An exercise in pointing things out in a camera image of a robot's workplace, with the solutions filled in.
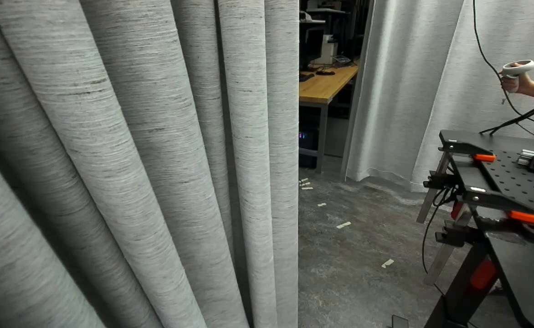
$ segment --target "hand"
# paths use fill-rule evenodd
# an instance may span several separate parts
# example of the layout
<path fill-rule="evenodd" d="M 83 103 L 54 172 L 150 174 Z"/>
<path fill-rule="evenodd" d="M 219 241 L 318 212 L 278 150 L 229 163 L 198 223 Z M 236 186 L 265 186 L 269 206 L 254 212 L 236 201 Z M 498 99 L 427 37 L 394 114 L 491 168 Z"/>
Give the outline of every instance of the hand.
<path fill-rule="evenodd" d="M 524 73 L 520 77 L 502 77 L 502 90 L 509 94 L 526 94 L 534 83 L 533 79 Z"/>

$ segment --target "metal leg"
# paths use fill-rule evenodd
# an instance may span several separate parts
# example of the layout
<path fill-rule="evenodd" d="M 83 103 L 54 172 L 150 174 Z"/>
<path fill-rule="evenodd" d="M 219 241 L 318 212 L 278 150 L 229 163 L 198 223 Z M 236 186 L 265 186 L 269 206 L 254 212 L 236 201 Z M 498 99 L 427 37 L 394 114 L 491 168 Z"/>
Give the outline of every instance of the metal leg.
<path fill-rule="evenodd" d="M 436 172 L 438 172 L 438 174 L 445 174 L 445 172 L 447 172 L 447 165 L 449 165 L 449 157 L 447 157 L 447 154 L 444 152 L 444 157 L 442 157 L 442 161 L 440 161 Z M 425 203 L 424 203 L 424 208 L 422 208 L 420 214 L 418 214 L 416 223 L 425 223 L 425 221 L 427 221 L 429 212 L 431 212 L 431 208 L 433 208 L 433 199 L 434 199 L 434 196 L 436 196 L 436 190 L 429 190 L 429 194 L 427 194 L 427 197 L 425 197 Z"/>
<path fill-rule="evenodd" d="M 464 208 L 464 212 L 460 214 L 460 219 L 456 221 L 456 225 L 460 227 L 467 227 L 471 221 L 471 212 L 467 210 L 467 206 Z M 442 272 L 445 270 L 445 265 L 449 263 L 451 256 L 455 252 L 455 247 L 451 245 L 442 245 L 438 248 L 438 254 L 429 268 L 429 276 L 427 276 L 427 283 L 433 285 L 436 283 L 436 279 L 442 276 Z"/>
<path fill-rule="evenodd" d="M 444 296 L 433 310 L 425 328 L 467 327 L 498 279 L 496 270 L 484 270 L 484 267 L 489 265 L 487 261 L 489 256 L 486 245 L 475 245 L 447 296 Z"/>
<path fill-rule="evenodd" d="M 329 104 L 321 106 L 320 121 L 320 150 L 318 150 L 318 172 L 323 172 L 325 146 L 327 146 L 327 121 L 329 121 Z"/>

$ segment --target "gray floor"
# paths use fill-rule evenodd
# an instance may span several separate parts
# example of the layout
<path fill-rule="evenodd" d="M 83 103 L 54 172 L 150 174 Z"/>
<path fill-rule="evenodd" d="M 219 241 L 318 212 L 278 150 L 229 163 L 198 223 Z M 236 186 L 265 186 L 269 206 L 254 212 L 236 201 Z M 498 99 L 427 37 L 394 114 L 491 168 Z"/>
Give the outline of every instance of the gray floor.
<path fill-rule="evenodd" d="M 425 285 L 422 268 L 424 225 L 416 223 L 418 196 L 383 181 L 351 185 L 340 179 L 340 161 L 329 159 L 327 174 L 301 170 L 314 190 L 301 192 L 301 327 L 387 328 L 404 316 L 424 327 L 440 294 Z M 436 254 L 434 230 L 427 259 Z M 458 250 L 440 279 L 447 290 L 467 250 Z M 504 296 L 491 296 L 473 319 L 475 327 L 518 327 Z"/>

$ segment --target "curtain fold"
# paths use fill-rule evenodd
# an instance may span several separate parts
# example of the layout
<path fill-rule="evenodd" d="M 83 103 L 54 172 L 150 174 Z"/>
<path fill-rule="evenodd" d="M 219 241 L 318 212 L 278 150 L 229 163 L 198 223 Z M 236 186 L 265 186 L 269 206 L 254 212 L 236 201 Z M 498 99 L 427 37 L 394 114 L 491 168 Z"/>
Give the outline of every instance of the curtain fold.
<path fill-rule="evenodd" d="M 0 327 L 298 327 L 298 19 L 0 2 Z"/>
<path fill-rule="evenodd" d="M 534 2 L 511 0 L 506 10 L 476 4 L 482 42 L 496 68 L 534 59 Z M 420 192 L 440 157 L 442 130 L 478 134 L 517 117 L 480 55 L 473 2 L 376 2 L 363 63 L 349 179 L 385 177 Z M 534 108 L 534 99 L 513 101 Z M 520 128 L 500 135 L 533 139 Z"/>

